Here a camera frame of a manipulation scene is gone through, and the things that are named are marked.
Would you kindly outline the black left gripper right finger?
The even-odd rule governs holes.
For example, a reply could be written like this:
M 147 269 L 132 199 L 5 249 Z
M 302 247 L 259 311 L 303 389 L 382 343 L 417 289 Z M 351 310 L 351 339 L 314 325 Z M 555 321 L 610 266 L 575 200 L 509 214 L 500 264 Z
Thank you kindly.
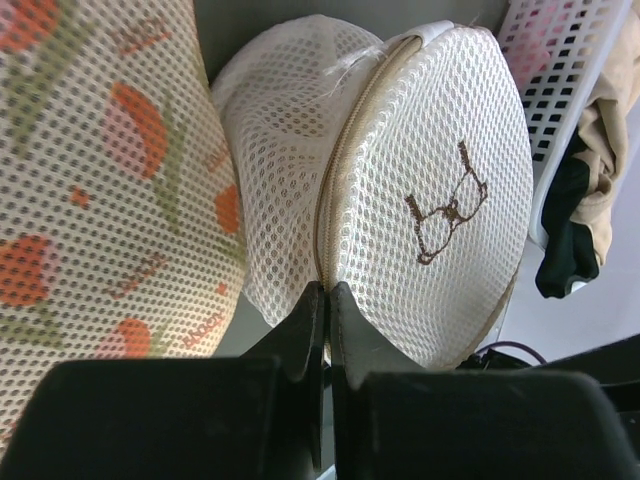
M 639 426 L 577 372 L 426 370 L 329 296 L 340 479 L 635 479 Z

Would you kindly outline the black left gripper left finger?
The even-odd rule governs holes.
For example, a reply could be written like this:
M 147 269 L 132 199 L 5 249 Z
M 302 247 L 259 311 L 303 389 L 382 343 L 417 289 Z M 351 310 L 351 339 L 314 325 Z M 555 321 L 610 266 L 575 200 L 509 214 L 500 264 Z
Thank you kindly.
M 5 479 L 312 479 L 321 467 L 325 293 L 235 358 L 68 361 L 28 402 Z

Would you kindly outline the white mesh laundry bag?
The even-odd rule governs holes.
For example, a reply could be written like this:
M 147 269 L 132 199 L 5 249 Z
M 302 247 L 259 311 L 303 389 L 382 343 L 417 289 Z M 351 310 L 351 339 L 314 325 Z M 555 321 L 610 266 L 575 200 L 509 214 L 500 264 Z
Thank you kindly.
M 263 319 L 281 322 L 312 281 L 343 282 L 418 365 L 460 365 L 511 296 L 533 192 L 492 33 L 440 21 L 381 40 L 307 16 L 246 44 L 212 95 Z

